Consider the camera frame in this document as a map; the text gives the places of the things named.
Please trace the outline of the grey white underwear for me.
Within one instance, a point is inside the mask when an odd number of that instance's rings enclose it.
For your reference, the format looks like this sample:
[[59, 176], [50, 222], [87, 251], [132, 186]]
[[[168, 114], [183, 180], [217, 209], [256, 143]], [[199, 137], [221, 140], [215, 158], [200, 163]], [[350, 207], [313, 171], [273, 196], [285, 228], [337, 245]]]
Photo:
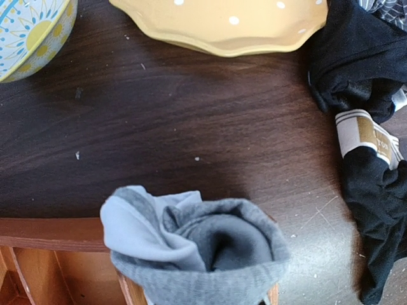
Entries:
[[149, 304], [259, 304], [290, 262], [277, 223], [245, 199], [125, 186], [100, 219], [113, 265]]

